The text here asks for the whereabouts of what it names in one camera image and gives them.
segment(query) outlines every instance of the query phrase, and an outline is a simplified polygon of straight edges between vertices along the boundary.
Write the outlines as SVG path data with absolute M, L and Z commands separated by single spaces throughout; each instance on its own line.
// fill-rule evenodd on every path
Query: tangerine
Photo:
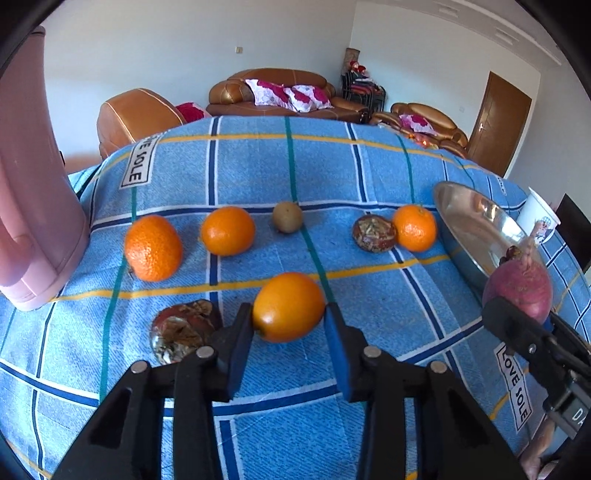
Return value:
M 398 243 L 411 252 L 430 249 L 437 239 L 437 221 L 420 205 L 405 205 L 394 212 Z
M 264 340 L 291 342 L 310 333 L 324 314 L 324 295 L 309 276 L 286 272 L 256 295 L 252 322 Z
M 227 257 L 248 250 L 255 231 L 255 222 L 245 209 L 227 206 L 207 216 L 201 225 L 201 240 L 210 253 Z
M 163 281 L 181 266 L 183 244 L 166 218 L 148 215 L 136 220 L 127 230 L 124 254 L 140 280 Z

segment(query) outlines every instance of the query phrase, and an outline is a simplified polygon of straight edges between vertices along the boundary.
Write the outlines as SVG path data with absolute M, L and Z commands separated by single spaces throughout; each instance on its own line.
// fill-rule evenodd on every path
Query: leather armchair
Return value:
M 265 80 L 285 86 L 315 85 L 324 90 L 334 108 L 298 113 L 277 106 L 256 106 L 252 90 L 244 82 L 245 79 Z M 306 116 L 354 123 L 363 122 L 369 113 L 364 105 L 337 97 L 335 87 L 317 73 L 271 68 L 244 70 L 214 85 L 209 92 L 209 105 L 206 110 L 214 116 Z
M 185 123 L 172 103 L 151 90 L 120 93 L 100 107 L 96 121 L 100 156 L 104 160 L 126 145 Z
M 450 151 L 460 158 L 467 158 L 468 137 L 445 113 L 422 103 L 395 103 L 390 107 L 390 113 L 377 112 L 372 115 L 369 123 L 377 125 L 384 122 L 393 129 L 405 134 L 412 133 L 402 126 L 400 115 L 417 114 L 425 117 L 436 132 L 435 139 L 439 148 Z

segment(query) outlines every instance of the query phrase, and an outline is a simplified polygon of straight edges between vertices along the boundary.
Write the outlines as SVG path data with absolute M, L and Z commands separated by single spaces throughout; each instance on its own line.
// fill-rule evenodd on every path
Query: yellow stripe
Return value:
M 530 367 L 527 366 L 523 369 L 523 374 L 524 376 L 527 375 L 528 373 L 530 373 Z M 491 420 L 494 420 L 496 418 L 496 416 L 499 414 L 499 412 L 501 411 L 501 408 L 503 408 L 503 406 L 505 405 L 505 403 L 507 403 L 507 401 L 509 400 L 509 394 L 506 393 L 505 395 L 502 396 L 502 398 L 496 403 L 495 408 L 492 409 L 491 414 L 488 416 Z
M 462 246 L 460 245 L 459 247 L 456 247 L 452 250 L 452 253 L 449 254 L 450 257 L 455 257 L 458 253 L 463 252 L 464 249 L 462 248 Z
M 581 277 L 581 274 L 579 272 L 577 272 L 573 279 L 569 282 L 569 285 L 566 287 L 566 289 L 562 292 L 562 296 L 560 297 L 560 301 L 554 306 L 554 311 L 556 313 L 558 313 L 560 311 L 560 309 L 562 308 L 562 305 L 564 303 L 564 299 L 566 298 L 568 292 L 570 291 L 570 289 L 573 287 L 574 283 Z
M 24 453 L 22 453 L 18 448 L 16 448 L 12 442 L 6 440 L 6 443 L 12 449 L 12 451 L 16 453 L 22 459 L 22 461 L 25 462 L 29 467 L 31 467 L 37 473 L 42 474 L 45 478 L 51 478 L 51 473 L 49 473 L 47 470 L 44 470 L 43 468 L 39 468 L 36 463 L 29 460 Z
M 329 279 L 337 279 L 337 278 L 348 278 L 348 277 L 357 277 L 359 275 L 365 274 L 372 274 L 372 273 L 379 273 L 385 272 L 389 270 L 398 270 L 400 268 L 411 267 L 416 264 L 421 265 L 430 265 L 436 262 L 449 260 L 447 255 L 436 255 L 434 257 L 425 258 L 423 260 L 419 260 L 416 258 L 412 258 L 410 260 L 406 260 L 402 263 L 389 263 L 385 265 L 367 265 L 365 267 L 357 267 L 357 268 L 348 268 L 346 270 L 336 270 L 332 272 L 327 272 L 326 277 Z M 315 273 L 309 274 L 309 277 L 318 280 L 318 275 Z M 169 288 L 155 288 L 152 290 L 136 290 L 136 291 L 120 291 L 119 298 L 125 300 L 132 300 L 132 299 L 139 299 L 139 298 L 147 298 L 147 297 L 164 297 L 170 295 L 191 295 L 196 293 L 205 293 L 208 291 L 218 291 L 218 290 L 243 290 L 245 288 L 261 288 L 265 283 L 267 283 L 270 278 L 260 278 L 258 280 L 246 280 L 246 281 L 236 281 L 236 282 L 221 282 L 218 285 L 211 286 L 207 283 L 201 285 L 192 285 L 187 287 L 169 287 Z M 67 301 L 67 300 L 83 300 L 91 297 L 103 297 L 109 299 L 112 295 L 112 290 L 90 290 L 85 291 L 83 293 L 77 293 L 74 295 L 64 295 L 63 297 L 58 297 L 53 299 L 53 302 L 56 301 Z
M 380 150 L 388 150 L 394 152 L 401 152 L 402 148 L 395 147 L 393 145 L 388 145 L 379 142 L 372 142 L 369 140 L 351 140 L 350 138 L 341 138 L 341 137 L 322 137 L 319 135 L 297 135 L 294 134 L 291 136 L 294 140 L 306 140 L 310 142 L 327 142 L 327 143 L 338 143 L 344 145 L 365 145 L 366 147 L 374 147 L 379 148 Z M 160 143 L 170 143 L 170 142 L 190 142 L 190 141 L 209 141 L 209 140 L 282 140 L 285 138 L 285 134 L 222 134 L 222 135 L 186 135 L 184 137 L 168 137 L 160 141 Z M 449 160 L 448 158 L 443 157 L 441 154 L 432 153 L 426 150 L 416 150 L 411 149 L 407 150 L 408 153 L 413 153 L 415 155 L 422 155 L 423 157 L 433 157 L 439 158 L 443 161 L 448 162 L 449 164 L 455 166 L 456 168 L 462 168 L 458 166 L 456 162 L 453 160 Z M 483 170 L 478 165 L 464 165 L 464 168 L 476 168 L 478 170 Z

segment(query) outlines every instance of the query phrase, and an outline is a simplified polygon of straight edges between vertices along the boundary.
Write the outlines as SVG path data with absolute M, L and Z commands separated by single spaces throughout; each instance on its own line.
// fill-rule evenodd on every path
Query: stainless steel plate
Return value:
M 495 202 L 465 185 L 442 181 L 435 185 L 433 197 L 448 254 L 468 283 L 482 293 L 499 259 L 527 235 Z M 545 266 L 537 250 L 532 256 Z

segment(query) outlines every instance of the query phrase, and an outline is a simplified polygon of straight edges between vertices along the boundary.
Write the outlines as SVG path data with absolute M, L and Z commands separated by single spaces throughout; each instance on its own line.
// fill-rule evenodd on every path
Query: blue plaid blanket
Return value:
M 513 450 L 527 444 L 545 392 L 516 357 L 523 378 L 521 402 L 514 401 L 499 360 L 502 345 L 483 329 L 478 300 L 442 244 L 423 254 L 404 248 L 370 254 L 350 234 L 365 212 L 389 217 L 407 203 L 435 212 L 431 190 L 441 180 L 475 188 L 516 218 L 525 200 L 518 186 L 386 129 L 337 121 L 220 117 L 178 127 L 156 142 L 150 166 L 142 166 L 148 183 L 133 177 L 132 146 L 98 170 L 72 176 L 75 189 L 86 186 L 81 202 L 92 234 L 63 291 L 29 313 L 0 300 L 0 429 L 35 478 L 50 477 L 130 364 L 143 358 L 157 365 L 148 329 L 158 311 L 208 298 L 227 324 L 283 271 L 322 281 L 346 322 L 398 359 L 447 363 Z M 273 206 L 283 200 L 304 210 L 305 228 L 297 234 L 281 235 L 270 225 Z M 220 205 L 241 205 L 255 220 L 255 244 L 238 257 L 209 255 L 198 241 L 200 223 Z M 149 213 L 170 220 L 186 255 L 180 271 L 158 284 L 128 275 L 122 252 L 132 220 Z M 558 234 L 541 254 L 556 309 L 588 339 L 591 299 L 576 261 Z M 163 477 L 171 479 L 172 404 L 166 407 Z M 363 407 L 339 394 L 321 327 L 283 345 L 255 337 L 238 397 L 216 404 L 214 413 L 227 479 L 355 478 Z M 407 450 L 413 479 L 411 430 Z

